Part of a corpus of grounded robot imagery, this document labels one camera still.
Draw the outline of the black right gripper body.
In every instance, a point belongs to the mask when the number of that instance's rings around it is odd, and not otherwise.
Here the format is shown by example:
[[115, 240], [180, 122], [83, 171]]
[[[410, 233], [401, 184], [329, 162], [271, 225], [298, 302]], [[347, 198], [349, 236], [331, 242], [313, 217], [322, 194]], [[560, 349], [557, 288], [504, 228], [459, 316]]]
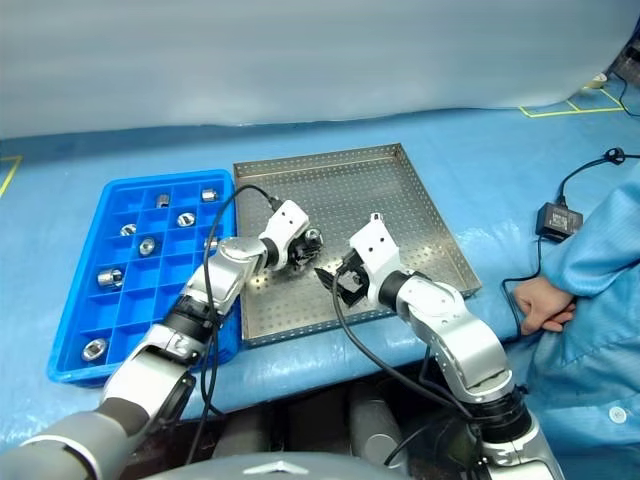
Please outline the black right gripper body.
[[369, 276], [364, 269], [364, 261], [356, 251], [349, 251], [342, 258], [334, 275], [337, 280], [337, 290], [331, 292], [337, 300], [340, 300], [337, 297], [339, 290], [359, 292], [361, 294], [361, 300], [367, 296], [370, 285]]

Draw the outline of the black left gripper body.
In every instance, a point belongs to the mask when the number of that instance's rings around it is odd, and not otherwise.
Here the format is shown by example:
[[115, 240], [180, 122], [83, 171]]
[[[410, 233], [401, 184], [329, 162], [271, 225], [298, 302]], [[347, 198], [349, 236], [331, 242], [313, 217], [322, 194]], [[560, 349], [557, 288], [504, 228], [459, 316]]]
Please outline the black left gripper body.
[[309, 242], [320, 242], [319, 230], [305, 230], [290, 242], [287, 248], [284, 269], [302, 268], [299, 266], [299, 258], [302, 254], [308, 252], [307, 244]]

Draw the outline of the person's bare hand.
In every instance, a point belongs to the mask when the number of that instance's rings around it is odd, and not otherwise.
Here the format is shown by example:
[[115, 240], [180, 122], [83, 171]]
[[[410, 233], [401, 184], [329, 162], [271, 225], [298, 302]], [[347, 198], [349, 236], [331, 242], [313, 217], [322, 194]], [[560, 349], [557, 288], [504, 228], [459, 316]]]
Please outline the person's bare hand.
[[520, 283], [514, 298], [525, 316], [520, 327], [523, 335], [542, 330], [561, 333], [575, 315], [574, 295], [556, 288], [542, 276]]

